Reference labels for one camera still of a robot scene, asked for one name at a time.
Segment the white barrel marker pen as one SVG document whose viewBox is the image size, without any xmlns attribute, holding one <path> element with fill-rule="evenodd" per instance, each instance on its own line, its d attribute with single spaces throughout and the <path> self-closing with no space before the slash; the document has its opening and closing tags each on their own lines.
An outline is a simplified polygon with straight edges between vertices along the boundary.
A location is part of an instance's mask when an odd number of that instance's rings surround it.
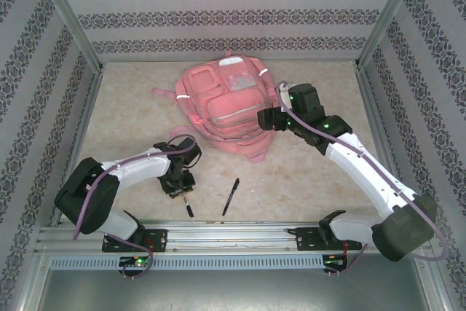
<svg viewBox="0 0 466 311">
<path fill-rule="evenodd" d="M 185 203 L 186 210 L 187 210 L 187 213 L 189 214 L 189 217 L 194 218 L 194 212 L 193 212 L 193 210 L 191 208 L 191 205 L 190 205 L 189 201 L 187 200 L 186 195 L 182 194 L 181 197 L 183 198 L 183 201 Z"/>
</svg>

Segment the black marker pen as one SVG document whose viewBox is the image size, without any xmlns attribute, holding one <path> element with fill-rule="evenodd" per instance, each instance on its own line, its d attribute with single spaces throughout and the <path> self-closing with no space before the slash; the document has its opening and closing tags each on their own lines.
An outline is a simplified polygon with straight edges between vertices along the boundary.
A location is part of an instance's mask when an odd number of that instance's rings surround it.
<svg viewBox="0 0 466 311">
<path fill-rule="evenodd" d="M 222 212 L 222 216 L 225 216 L 226 215 L 226 212 L 228 211 L 228 208 L 229 208 L 229 205 L 232 201 L 232 198 L 234 196 L 234 193 L 237 191 L 237 187 L 239 186 L 240 184 L 240 179 L 239 178 L 236 178 L 235 181 L 234 181 L 234 184 L 233 184 L 233 187 L 229 193 L 229 196 L 228 196 L 228 199 L 226 201 L 226 204 L 224 206 L 224 209 L 223 209 L 223 212 Z"/>
</svg>

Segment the pink student backpack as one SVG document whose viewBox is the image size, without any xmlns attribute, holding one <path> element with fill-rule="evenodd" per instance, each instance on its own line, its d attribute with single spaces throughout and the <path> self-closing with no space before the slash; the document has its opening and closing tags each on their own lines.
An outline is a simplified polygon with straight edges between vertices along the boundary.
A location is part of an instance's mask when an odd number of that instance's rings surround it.
<svg viewBox="0 0 466 311">
<path fill-rule="evenodd" d="M 261 60 L 245 55 L 203 63 L 185 70 L 174 90 L 152 89 L 179 106 L 190 124 L 171 136 L 198 131 L 217 149 L 264 161 L 274 131 L 258 125 L 258 112 L 278 106 L 275 82 Z"/>
</svg>

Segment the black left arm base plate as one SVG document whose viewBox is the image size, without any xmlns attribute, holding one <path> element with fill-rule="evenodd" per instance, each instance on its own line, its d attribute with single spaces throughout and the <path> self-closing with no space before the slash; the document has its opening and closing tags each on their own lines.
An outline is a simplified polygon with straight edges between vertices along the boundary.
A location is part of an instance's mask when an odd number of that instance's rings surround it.
<svg viewBox="0 0 466 311">
<path fill-rule="evenodd" d="M 165 252 L 167 244 L 166 229 L 145 229 L 135 232 L 128 240 L 132 244 L 138 245 L 134 247 L 128 243 L 122 243 L 118 240 L 105 236 L 102 244 L 102 252 L 104 253 L 133 253 L 144 252 L 141 248 L 145 248 L 151 252 Z"/>
</svg>

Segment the aluminium side rail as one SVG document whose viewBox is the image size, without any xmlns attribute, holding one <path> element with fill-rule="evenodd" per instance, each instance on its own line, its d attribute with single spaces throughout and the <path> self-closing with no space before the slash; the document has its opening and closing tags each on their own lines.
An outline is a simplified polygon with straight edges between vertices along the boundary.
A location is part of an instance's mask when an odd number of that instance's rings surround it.
<svg viewBox="0 0 466 311">
<path fill-rule="evenodd" d="M 371 135 L 374 140 L 374 146 L 378 161 L 394 175 L 399 181 L 400 177 L 395 158 L 392 155 L 389 138 L 384 130 L 384 123 L 380 116 L 376 100 L 370 88 L 366 73 L 361 70 L 357 64 L 355 67 L 355 76 L 360 89 L 360 94 L 363 100 L 363 105 L 368 117 L 368 124 L 371 130 Z"/>
<path fill-rule="evenodd" d="M 71 143 L 68 148 L 63 174 L 60 177 L 58 185 L 55 186 L 52 193 L 52 210 L 50 211 L 48 226 L 57 226 L 60 223 L 61 213 L 55 206 L 55 197 L 79 161 L 79 153 L 81 151 L 83 137 L 85 136 L 87 126 L 89 124 L 90 115 L 92 114 L 92 110 L 94 108 L 96 95 L 98 94 L 104 71 L 105 67 L 102 67 L 99 72 L 93 74 L 92 79 L 86 86 L 83 100 L 79 101 L 79 109 L 77 109 L 78 114 L 72 114 L 72 117 L 74 118 L 72 119 L 72 122 L 74 123 L 71 125 L 73 127 L 73 133 L 71 134 L 72 139 L 70 139 Z"/>
</svg>

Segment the aluminium mounting rail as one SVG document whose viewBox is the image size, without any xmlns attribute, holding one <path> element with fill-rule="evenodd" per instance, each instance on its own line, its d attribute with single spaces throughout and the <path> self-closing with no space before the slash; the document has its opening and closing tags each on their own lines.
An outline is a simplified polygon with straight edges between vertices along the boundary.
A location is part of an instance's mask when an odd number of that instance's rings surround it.
<svg viewBox="0 0 466 311">
<path fill-rule="evenodd" d="M 288 233 L 298 227 L 315 227 L 305 222 L 247 221 L 154 221 L 145 220 L 148 229 L 166 229 L 167 255 L 253 255 L 260 253 L 295 253 L 296 238 Z M 33 247 L 36 254 L 51 256 L 101 255 L 102 233 L 72 239 L 74 225 L 64 221 L 56 227 L 44 227 Z"/>
</svg>

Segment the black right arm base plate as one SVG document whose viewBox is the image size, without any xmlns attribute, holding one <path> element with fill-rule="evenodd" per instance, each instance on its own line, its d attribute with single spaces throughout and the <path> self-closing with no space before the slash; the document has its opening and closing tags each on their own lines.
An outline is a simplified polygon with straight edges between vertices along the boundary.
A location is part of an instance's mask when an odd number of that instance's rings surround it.
<svg viewBox="0 0 466 311">
<path fill-rule="evenodd" d="M 297 227 L 287 229 L 287 233 L 293 235 L 298 251 L 343 251 L 347 247 L 350 251 L 359 251 L 363 245 L 352 240 L 337 240 L 332 238 L 325 243 L 320 236 L 317 227 Z"/>
</svg>

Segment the aluminium frame post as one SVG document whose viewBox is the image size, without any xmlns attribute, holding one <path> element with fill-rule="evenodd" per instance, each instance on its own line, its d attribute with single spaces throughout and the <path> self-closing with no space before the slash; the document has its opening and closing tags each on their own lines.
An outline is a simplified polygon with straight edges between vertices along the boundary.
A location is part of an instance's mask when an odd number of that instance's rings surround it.
<svg viewBox="0 0 466 311">
<path fill-rule="evenodd" d="M 366 43 L 364 44 L 360 56 L 358 59 L 355 60 L 355 67 L 356 69 L 360 70 L 364 67 L 373 52 L 376 49 L 378 43 L 382 40 L 382 37 L 391 23 L 392 19 L 396 15 L 400 5 L 402 4 L 403 0 L 388 0 L 385 4 L 380 16 L 378 17 L 373 30 L 370 32 Z"/>
<path fill-rule="evenodd" d="M 91 41 L 88 39 L 78 16 L 74 12 L 69 0 L 52 0 L 56 10 L 59 12 L 63 22 L 67 25 L 73 38 L 84 54 L 87 62 L 95 73 L 100 73 L 103 67 L 97 52 Z"/>
</svg>

